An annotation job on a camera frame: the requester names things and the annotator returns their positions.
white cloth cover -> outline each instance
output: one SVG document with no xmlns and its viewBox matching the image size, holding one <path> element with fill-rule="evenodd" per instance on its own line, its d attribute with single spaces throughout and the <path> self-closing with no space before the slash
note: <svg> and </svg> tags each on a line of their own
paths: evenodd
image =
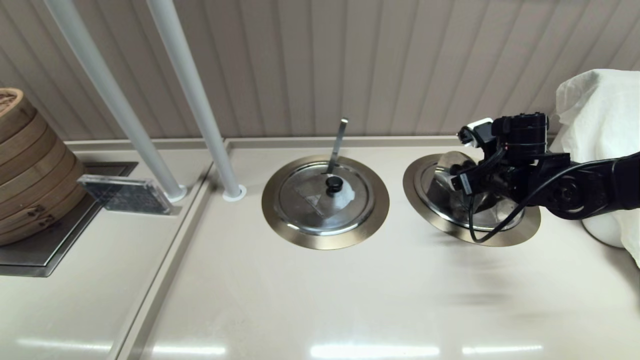
<svg viewBox="0 0 640 360">
<path fill-rule="evenodd" d="M 563 126 L 550 150 L 569 152 L 573 161 L 640 151 L 640 72 L 596 69 L 565 81 L 556 91 L 556 115 Z M 640 209 L 613 216 L 622 244 L 640 267 Z"/>
</svg>

bamboo steamer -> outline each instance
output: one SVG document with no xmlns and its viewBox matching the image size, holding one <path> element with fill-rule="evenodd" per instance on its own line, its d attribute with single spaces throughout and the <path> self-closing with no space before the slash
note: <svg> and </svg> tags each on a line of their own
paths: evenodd
<svg viewBox="0 0 640 360">
<path fill-rule="evenodd" d="M 36 112 L 20 90 L 0 88 L 0 143 L 27 126 Z"/>
<path fill-rule="evenodd" d="M 48 228 L 85 195 L 83 164 L 24 94 L 0 88 L 0 245 Z"/>
</svg>

black knob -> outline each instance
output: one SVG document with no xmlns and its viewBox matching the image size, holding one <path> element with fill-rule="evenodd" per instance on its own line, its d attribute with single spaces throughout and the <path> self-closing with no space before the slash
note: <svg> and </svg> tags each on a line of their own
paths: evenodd
<svg viewBox="0 0 640 360">
<path fill-rule="evenodd" d="M 327 193 L 337 193 L 342 190 L 343 181 L 339 176 L 331 176 L 324 183 Z"/>
</svg>

white countertop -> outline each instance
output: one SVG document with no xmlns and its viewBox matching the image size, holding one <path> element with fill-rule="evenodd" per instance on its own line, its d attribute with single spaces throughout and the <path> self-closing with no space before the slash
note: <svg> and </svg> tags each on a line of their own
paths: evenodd
<svg viewBox="0 0 640 360">
<path fill-rule="evenodd" d="M 232 150 L 248 195 L 234 203 L 225 202 L 219 191 L 211 195 L 143 359 L 640 356 L 640 272 L 624 250 L 595 241 L 579 222 L 545 209 L 535 237 L 506 248 L 464 243 L 415 212 L 402 187 L 407 166 L 421 156 L 451 150 L 478 157 L 474 149 L 386 147 L 385 142 L 352 147 L 357 142 L 347 141 L 341 155 L 382 178 L 390 209 L 380 230 L 363 243 L 320 251 L 283 240 L 262 216 L 262 190 L 276 170 L 302 156 L 330 152 L 308 144 L 296 148 L 291 142 L 290 148 L 253 144 Z M 65 265 L 75 261 L 66 259 L 54 275 L 62 277 L 71 270 Z M 127 279 L 121 287 L 135 283 Z M 90 301 L 98 298 L 92 295 Z M 76 303 L 89 306 L 85 299 Z M 106 304 L 90 307 L 108 309 Z M 46 336 L 49 324 L 50 329 L 67 327 L 68 309 L 41 311 L 53 311 L 58 322 L 42 326 L 36 339 L 40 333 L 42 339 L 51 338 Z M 113 330 L 121 317 L 105 314 L 103 319 Z M 87 338 L 74 326 L 74 336 L 61 341 L 91 346 L 113 337 L 103 329 Z"/>
<path fill-rule="evenodd" d="M 83 161 L 139 161 L 130 176 L 153 178 L 134 151 L 76 154 Z M 0 359 L 115 358 L 193 203 L 193 188 L 211 166 L 206 150 L 161 154 L 178 182 L 190 187 L 176 215 L 102 209 L 51 276 L 0 276 Z"/>
</svg>

metal pole base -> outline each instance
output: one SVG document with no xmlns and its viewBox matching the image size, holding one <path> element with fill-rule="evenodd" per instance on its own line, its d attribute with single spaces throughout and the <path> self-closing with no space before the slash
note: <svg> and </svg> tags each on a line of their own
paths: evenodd
<svg viewBox="0 0 640 360">
<path fill-rule="evenodd" d="M 169 194 L 164 193 L 164 196 L 166 196 L 166 198 L 172 203 L 175 204 L 176 202 L 184 199 L 184 197 L 187 195 L 187 187 L 184 185 L 178 185 L 178 187 L 180 188 L 180 193 L 177 196 L 174 197 L 170 197 Z"/>
<path fill-rule="evenodd" d="M 238 185 L 238 186 L 240 187 L 240 195 L 236 197 L 232 197 L 232 196 L 229 196 L 227 194 L 227 191 L 225 190 L 225 192 L 222 193 L 222 199 L 225 199 L 228 202 L 235 202 L 235 201 L 241 200 L 246 195 L 246 188 L 244 187 L 244 185 Z"/>
</svg>

